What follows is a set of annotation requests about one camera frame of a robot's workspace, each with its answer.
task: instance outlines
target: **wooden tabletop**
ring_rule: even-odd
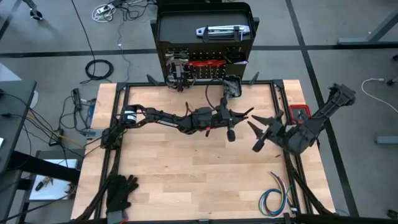
[[[284,83],[289,104],[305,104],[300,82],[285,80]],[[109,126],[115,89],[116,84],[100,86],[92,128]],[[213,105],[218,105],[222,94],[222,86],[209,87]],[[182,93],[167,87],[134,87],[129,96],[130,105],[142,104],[179,116],[185,114],[185,102],[192,108],[208,106],[205,86],[194,86]],[[242,96],[228,100],[228,108],[237,112],[251,107],[255,109],[250,114],[275,115],[269,85],[243,85]],[[249,120],[263,128],[252,118]],[[270,141],[266,141],[259,153],[252,151],[256,137],[247,122],[239,123],[234,130],[235,142],[228,142],[225,128],[211,130],[208,138],[204,132],[188,136],[159,124],[147,124],[124,134],[119,174],[139,178],[139,188],[129,196],[132,203],[126,210],[129,220],[264,218],[257,208],[259,197],[266,190],[277,188],[269,172],[275,172],[290,185],[283,153]],[[98,144],[89,145],[86,151]],[[333,211],[318,148],[315,145],[308,148],[301,157],[308,186]],[[84,211],[97,192],[103,158],[104,149],[97,149],[85,158],[72,218]],[[299,197],[303,209],[302,194]],[[280,195],[270,195],[267,202],[276,209]]]

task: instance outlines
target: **robotic arm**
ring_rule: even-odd
[[[264,146],[266,139],[280,146],[292,154],[301,154],[307,147],[312,146],[320,132],[323,123],[342,106],[350,106],[355,102],[355,92],[347,86],[334,84],[330,87],[329,99],[324,107],[320,108],[311,118],[305,120],[288,131],[287,126],[280,122],[283,111],[279,111],[275,118],[252,117],[268,128],[261,130],[252,122],[248,121],[250,127],[257,136],[257,143],[253,151],[259,152]]]
[[[190,115],[177,116],[175,114],[158,111],[155,108],[145,108],[142,105],[128,105],[123,108],[118,123],[112,128],[105,129],[102,133],[101,147],[113,149],[119,147],[119,136],[131,128],[141,128],[148,123],[158,123],[172,128],[177,128],[181,133],[193,134],[197,131],[206,131],[206,137],[211,129],[226,127],[228,141],[235,141],[235,125],[244,121],[246,116],[254,108],[245,113],[237,113],[227,108],[227,99],[220,99],[220,105],[215,109],[202,107],[191,112]],[[145,118],[137,122],[137,114],[143,114]]]

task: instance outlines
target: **black desk leg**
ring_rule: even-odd
[[[74,184],[78,183],[80,176],[80,171],[76,169],[67,168],[28,154],[14,151],[8,163],[8,168],[15,169],[16,167],[22,171],[67,180]]]

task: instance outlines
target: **gray floor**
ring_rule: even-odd
[[[80,23],[70,1],[35,0],[46,21],[36,22],[29,18],[29,9],[22,3],[14,13],[6,33],[0,40],[0,53],[58,52],[89,50]],[[88,31],[94,50],[116,50],[117,28],[120,13],[112,22],[98,24],[91,20],[95,6],[108,0],[76,1],[81,19]],[[255,45],[298,45],[292,21],[283,0],[247,0],[254,16],[261,23]],[[0,2],[0,26],[14,5],[14,0]],[[335,44],[339,37],[362,37],[371,32],[389,13],[398,8],[395,0],[292,0],[297,19],[307,45]],[[153,49],[154,41],[149,20],[155,19],[156,7],[151,6],[136,21],[125,23],[122,28],[122,47],[125,49]],[[398,28],[393,28],[384,40],[398,40]],[[362,93],[360,86],[367,78],[389,79],[397,75],[398,63],[391,57],[398,50],[314,50],[310,58],[324,98],[327,88],[334,82],[344,83],[357,92],[357,102],[342,108],[331,119],[338,145],[346,167],[354,198],[361,216],[386,218],[389,208],[398,210],[395,186],[398,167],[397,146],[378,146],[373,142],[376,134],[398,134],[396,113],[388,106]],[[113,82],[126,79],[127,63],[120,55],[99,56],[113,63]],[[146,74],[161,78],[159,59],[156,54],[126,55],[132,62],[132,82],[145,82]],[[90,56],[0,58],[0,62],[25,80],[37,80],[40,93],[36,111],[53,125],[57,124],[62,101],[72,88],[78,87],[82,98],[96,96],[101,82],[80,85],[86,80],[84,67]],[[246,69],[245,79],[260,71],[261,79],[299,79],[305,99],[312,111],[318,109],[306,66],[300,51],[253,51]],[[106,72],[99,65],[97,72]],[[383,83],[371,82],[365,87],[370,93],[398,106],[398,86],[388,88]],[[28,129],[37,133],[28,125]],[[73,131],[67,136],[84,144],[84,139]],[[50,150],[45,143],[32,139],[34,151]],[[325,134],[320,136],[322,161],[333,196],[335,207],[347,211],[340,181],[333,163]],[[27,139],[21,134],[17,150],[29,152]],[[18,192],[12,213],[17,213]],[[69,219],[72,201],[57,202],[28,214],[31,223],[56,223]]]

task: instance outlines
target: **black glove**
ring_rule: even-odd
[[[124,210],[131,206],[127,201],[129,194],[138,188],[137,177],[130,175],[126,180],[123,175],[113,175],[108,186],[106,213]]]

